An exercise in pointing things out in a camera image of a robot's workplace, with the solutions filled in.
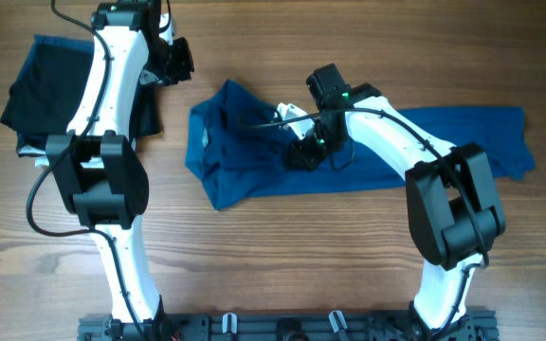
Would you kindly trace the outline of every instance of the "wood grain surface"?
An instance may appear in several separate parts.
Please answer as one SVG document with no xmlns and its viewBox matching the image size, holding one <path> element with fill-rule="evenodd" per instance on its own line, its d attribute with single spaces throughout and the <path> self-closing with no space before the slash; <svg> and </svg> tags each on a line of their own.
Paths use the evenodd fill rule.
<svg viewBox="0 0 546 341">
<path fill-rule="evenodd" d="M 98 1 L 62 1 L 85 22 Z M 546 340 L 546 2 L 177 0 L 192 81 L 159 91 L 165 132 L 143 139 L 151 182 L 144 219 L 149 263 L 171 313 L 403 309 L 422 258 L 401 188 L 247 199 L 215 211 L 184 167 L 190 108 L 234 79 L 263 100 L 315 106 L 304 80 L 335 62 L 396 108 L 517 105 L 537 169 L 500 179 L 507 230 L 469 305 L 498 312 L 502 340 Z M 33 34 L 90 39 L 47 1 L 0 1 L 0 116 Z M 110 312 L 89 238 L 52 240 L 25 220 L 39 171 L 15 155 L 0 124 L 0 340 L 74 340 L 77 319 Z M 77 226 L 53 179 L 36 202 L 40 224 Z"/>
</svg>

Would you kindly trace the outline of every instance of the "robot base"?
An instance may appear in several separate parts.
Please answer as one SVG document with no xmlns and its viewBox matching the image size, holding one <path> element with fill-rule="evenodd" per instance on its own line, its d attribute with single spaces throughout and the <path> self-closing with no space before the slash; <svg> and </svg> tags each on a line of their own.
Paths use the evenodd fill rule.
<svg viewBox="0 0 546 341">
<path fill-rule="evenodd" d="M 409 311 L 378 311 L 346 314 L 346 330 L 334 331 L 327 314 L 239 315 L 236 333 L 224 327 L 223 316 L 207 314 L 167 314 L 177 341 L 408 341 L 401 331 L 410 328 Z M 111 316 L 80 319 L 78 341 L 109 341 Z M 495 312 L 467 310 L 462 327 L 443 341 L 498 341 Z"/>
</svg>

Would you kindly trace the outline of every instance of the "fabric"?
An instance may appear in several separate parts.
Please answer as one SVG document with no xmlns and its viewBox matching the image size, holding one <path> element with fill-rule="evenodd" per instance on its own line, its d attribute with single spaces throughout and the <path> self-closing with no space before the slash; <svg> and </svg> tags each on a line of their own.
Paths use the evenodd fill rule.
<svg viewBox="0 0 546 341">
<path fill-rule="evenodd" d="M 378 155 L 355 143 L 355 161 L 344 170 L 323 162 L 317 170 L 287 170 L 285 151 L 296 138 L 288 129 L 247 131 L 239 116 L 273 107 L 255 99 L 241 85 L 227 81 L 216 96 L 191 109 L 186 166 L 199 178 L 216 209 L 246 197 L 328 193 L 405 185 Z M 519 107 L 440 107 L 399 111 L 425 131 L 457 146 L 475 142 L 484 148 L 495 176 L 521 179 L 535 161 L 523 140 L 524 113 Z M 249 116 L 246 123 L 263 123 Z M 350 158 L 349 143 L 335 154 L 337 165 Z"/>
<path fill-rule="evenodd" d="M 43 155 L 49 135 L 66 133 L 82 101 L 93 55 L 93 42 L 35 36 L 0 119 L 17 132 L 20 156 Z M 132 141 L 160 131 L 155 89 L 138 86 L 129 138 Z"/>
</svg>

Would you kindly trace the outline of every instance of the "wire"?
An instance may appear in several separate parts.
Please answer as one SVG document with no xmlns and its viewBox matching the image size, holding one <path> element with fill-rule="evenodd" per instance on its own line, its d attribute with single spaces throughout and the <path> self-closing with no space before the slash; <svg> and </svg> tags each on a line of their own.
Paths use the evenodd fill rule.
<svg viewBox="0 0 546 341">
<path fill-rule="evenodd" d="M 273 112 L 273 120 L 266 117 L 263 114 L 263 111 L 272 111 Z M 248 113 L 256 114 L 256 116 L 258 116 L 258 118 L 260 118 L 263 122 L 266 122 L 266 123 L 261 123 L 261 124 L 258 124 L 258 125 L 253 125 L 253 124 L 246 123 L 244 121 L 244 116 L 246 114 L 248 114 Z M 258 106 L 256 108 L 250 108 L 250 109 L 244 110 L 243 112 L 241 112 L 238 115 L 239 126 L 242 127 L 242 128 L 245 128 L 245 129 L 268 126 L 268 124 L 272 123 L 272 122 L 277 123 L 278 125 L 285 125 L 285 123 L 291 123 L 291 122 L 288 122 L 288 120 L 284 121 L 283 118 L 282 118 L 282 114 L 277 110 L 276 107 L 274 107 L 272 105 L 261 105 L 261 106 Z"/>
<path fill-rule="evenodd" d="M 330 167 L 332 168 L 332 170 L 342 171 L 346 169 L 347 167 L 349 167 L 349 165 L 351 165 L 353 161 L 355 160 L 355 142 L 353 141 L 353 139 L 350 139 L 349 143 L 351 143 L 351 158 L 344 165 L 337 168 L 334 164 L 334 153 L 330 154 Z"/>
<path fill-rule="evenodd" d="M 168 24 L 166 24 L 166 26 L 164 27 L 160 27 L 159 33 L 165 32 L 168 29 L 168 27 L 170 27 L 170 24 L 172 22 L 172 10 L 170 9 L 170 0 L 166 0 L 166 2 L 168 3 Z"/>
<path fill-rule="evenodd" d="M 106 44 L 104 39 L 102 39 L 102 37 L 98 34 L 98 32 L 92 29 L 92 27 L 60 13 L 56 9 L 56 0 L 51 0 L 50 6 L 54 14 L 56 14 L 57 16 L 66 20 L 69 23 L 75 24 L 87 30 L 88 32 L 92 33 L 94 37 L 96 37 L 96 39 L 102 45 L 102 49 L 104 50 L 104 75 L 102 77 L 102 82 L 100 84 L 100 90 L 99 90 L 98 96 L 96 97 L 96 102 L 94 103 L 94 108 L 92 109 L 92 114 L 88 118 L 85 129 L 83 129 L 82 133 L 77 138 L 75 138 L 75 140 L 60 153 L 58 159 L 56 159 L 53 163 L 47 166 L 47 168 L 45 168 L 45 170 L 39 175 L 39 177 L 35 181 L 35 184 L 33 184 L 33 187 L 30 190 L 30 193 L 28 194 L 28 197 L 27 197 L 27 221 L 30 227 L 35 232 L 40 233 L 44 236 L 61 238 L 61 237 L 79 236 L 83 234 L 94 233 L 94 234 L 98 234 L 102 236 L 107 241 L 109 248 L 111 249 L 113 263 L 115 264 L 115 270 L 116 270 L 116 274 L 117 274 L 118 282 L 119 282 L 119 289 L 121 290 L 121 295 L 123 296 L 123 300 L 125 301 L 125 305 L 128 309 L 128 313 L 132 317 L 132 321 L 134 322 L 134 325 L 136 327 L 136 332 L 139 334 L 139 336 L 142 339 L 146 341 L 147 340 L 146 335 L 143 332 L 143 330 L 140 328 L 140 324 L 138 323 L 136 313 L 134 312 L 134 309 L 132 308 L 132 304 L 130 303 L 129 293 L 126 289 L 125 282 L 123 280 L 123 275 L 121 273 L 121 266 L 119 264 L 119 257 L 115 248 L 115 240 L 111 238 L 111 236 L 99 230 L 79 229 L 79 230 L 66 231 L 66 232 L 51 232 L 39 227 L 33 217 L 33 203 L 35 201 L 35 196 L 37 195 L 37 191 L 41 187 L 44 180 L 52 172 L 52 170 L 54 170 L 58 165 L 60 165 L 60 163 L 69 153 L 73 152 L 77 148 L 77 146 L 82 142 L 82 140 L 85 139 L 85 137 L 90 132 L 90 130 L 92 130 L 92 127 L 94 126 L 94 122 L 98 120 L 98 113 L 100 110 L 100 106 L 102 105 L 102 98 L 104 97 L 104 91 L 106 90 L 107 82 L 109 81 L 109 76 L 111 73 L 111 60 L 112 60 L 111 53 L 109 51 L 108 45 Z"/>
<path fill-rule="evenodd" d="M 437 331 L 434 332 L 432 335 L 433 340 L 437 340 L 442 337 L 443 333 L 447 330 L 447 328 L 452 323 L 452 320 L 454 319 L 454 316 L 458 312 L 459 306 L 461 304 L 461 300 L 463 299 L 464 290 L 466 289 L 466 283 L 470 276 L 470 271 L 474 268 L 482 268 L 485 269 L 490 264 L 490 259 L 488 257 L 488 251 L 487 247 L 485 245 L 485 241 L 483 240 L 482 236 L 482 230 L 480 229 L 480 224 L 478 223 L 478 220 L 475 216 L 475 211 L 473 210 L 473 206 L 471 205 L 471 202 L 468 199 L 468 196 L 466 195 L 466 190 L 464 189 L 463 182 L 459 179 L 458 175 L 456 174 L 456 171 L 454 171 L 446 162 L 446 160 L 431 146 L 431 144 L 422 136 L 420 136 L 416 131 L 414 131 L 406 122 L 403 120 L 390 115 L 384 111 L 381 110 L 374 110 L 374 109 L 368 109 L 368 108 L 350 108 L 350 109 L 335 109 L 330 110 L 326 112 L 319 112 L 314 114 L 309 114 L 303 117 L 295 117 L 291 118 L 282 122 L 271 122 L 266 124 L 260 124 L 260 125 L 253 125 L 250 126 L 251 129 L 263 129 L 263 128 L 272 128 L 272 127 L 280 127 L 282 125 L 292 123 L 292 122 L 298 122 L 305 119 L 312 119 L 315 117 L 322 117 L 324 115 L 334 115 L 334 114 L 344 114 L 347 112 L 351 113 L 366 113 L 366 114 L 373 114 L 377 115 L 380 118 L 387 118 L 395 123 L 397 123 L 400 127 L 404 128 L 408 133 L 410 133 L 416 140 L 423 145 L 425 149 L 427 149 L 429 152 L 431 152 L 438 160 L 439 164 L 442 166 L 442 168 L 447 172 L 450 178 L 450 183 L 454 188 L 456 188 L 461 196 L 463 197 L 463 203 L 464 207 L 466 208 L 467 214 L 469 216 L 469 220 L 471 221 L 471 224 L 473 226 L 473 230 L 475 232 L 475 238 L 476 242 L 478 244 L 478 251 L 482 254 L 483 257 L 483 264 L 480 263 L 472 263 L 468 264 L 463 269 L 463 276 L 461 278 L 461 283 L 459 285 L 459 291 L 456 295 L 456 298 L 454 300 L 454 304 L 452 305 L 452 308 L 450 309 L 450 314 L 448 315 L 446 321 L 440 327 Z"/>
</svg>

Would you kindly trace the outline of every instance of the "dark navy cloth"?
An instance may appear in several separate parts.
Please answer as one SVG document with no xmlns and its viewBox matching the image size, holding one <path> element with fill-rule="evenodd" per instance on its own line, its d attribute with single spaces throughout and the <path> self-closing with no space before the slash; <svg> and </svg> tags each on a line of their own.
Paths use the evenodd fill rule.
<svg viewBox="0 0 546 341">
<path fill-rule="evenodd" d="M 254 115 L 273 108 L 250 95 L 241 85 L 227 81 L 216 96 L 191 109 L 186 166 L 203 183 L 216 209 L 246 197 L 281 194 L 329 193 L 396 188 L 402 178 L 376 153 L 355 143 L 355 161 L 344 170 L 323 162 L 317 170 L 287 170 L 283 158 L 296 138 L 288 129 L 246 130 L 246 123 L 264 123 Z M 519 107 L 439 107 L 399 111 L 403 116 L 457 146 L 475 142 L 484 148 L 495 176 L 521 179 L 535 167 L 523 139 L 524 113 Z M 341 165 L 351 149 L 335 154 Z"/>
<path fill-rule="evenodd" d="M 20 156 L 42 155 L 21 150 L 30 146 L 42 151 L 49 135 L 65 134 L 82 100 L 94 56 L 93 42 L 43 35 L 34 39 L 0 118 L 17 133 Z M 130 140 L 161 131 L 153 87 L 136 87 L 130 119 Z"/>
</svg>

